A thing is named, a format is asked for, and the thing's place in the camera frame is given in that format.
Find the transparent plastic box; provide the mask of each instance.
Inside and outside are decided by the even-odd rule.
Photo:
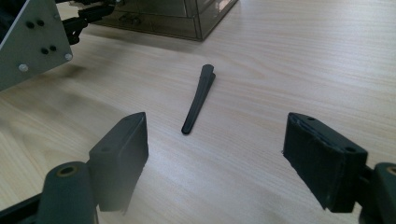
[[[237,0],[121,0],[96,24],[202,41]]]

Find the bolt hole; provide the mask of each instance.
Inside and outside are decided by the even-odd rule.
[[[388,167],[388,172],[390,172],[393,175],[396,175],[396,166]]]
[[[60,177],[67,177],[67,176],[75,174],[77,172],[77,170],[78,170],[77,166],[66,166],[66,167],[60,169],[56,173],[56,175],[60,176]]]
[[[27,26],[29,29],[35,28],[35,25],[34,25],[31,21],[26,22],[26,26]]]
[[[44,22],[43,21],[37,21],[37,25],[44,26]]]
[[[47,49],[41,49],[41,53],[43,54],[49,54],[50,52]]]
[[[346,147],[347,152],[356,152],[356,149],[353,147]]]

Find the screw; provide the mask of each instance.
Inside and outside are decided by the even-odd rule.
[[[20,66],[18,66],[18,69],[20,69],[21,72],[27,72],[29,70],[29,67],[25,63],[21,63]]]
[[[69,54],[69,53],[66,53],[66,54],[64,55],[64,58],[65,58],[67,61],[72,61],[73,55],[72,55],[72,54]]]
[[[26,22],[26,26],[27,26],[29,29],[35,28],[35,25],[34,25],[31,21],[27,21],[27,22]]]

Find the wooden table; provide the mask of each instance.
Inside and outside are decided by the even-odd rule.
[[[129,211],[101,223],[358,223],[359,205],[321,210],[282,156],[287,115],[320,119],[371,167],[396,162],[395,40],[394,1],[239,0],[202,43],[90,25],[72,62],[0,92],[0,209],[145,111],[150,154]],[[184,136],[206,63],[217,78]]]

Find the black plastic object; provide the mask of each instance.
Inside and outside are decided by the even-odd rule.
[[[0,212],[0,223],[98,223],[102,211],[125,211],[149,157],[146,114],[125,117],[90,151],[87,163],[52,169],[43,192]]]
[[[283,155],[323,209],[349,213],[367,151],[317,119],[289,113]]]
[[[101,211],[126,211],[149,157],[146,114],[122,119],[90,151],[95,200]]]
[[[216,75],[213,73],[214,69],[215,68],[211,64],[206,64],[202,67],[197,92],[195,93],[189,114],[187,115],[186,121],[184,121],[183,128],[181,129],[181,132],[184,134],[189,134],[191,132],[192,127],[198,118],[210,87],[216,78]]]
[[[396,223],[396,164],[389,162],[377,164],[372,188],[383,222]]]
[[[75,45],[79,42],[79,35],[82,32],[82,29],[88,26],[88,23],[99,21],[102,17],[111,14],[114,10],[114,7],[111,6],[96,6],[89,7],[86,9],[82,9],[78,11],[78,17],[69,18],[63,21],[64,31],[67,35],[67,40],[70,45]]]
[[[41,193],[0,212],[0,223],[35,223]]]
[[[46,176],[36,224],[97,223],[95,207],[88,166],[65,163]]]
[[[306,115],[289,113],[283,154],[323,208],[352,212],[360,224],[396,223],[396,164],[365,165],[367,152]]]

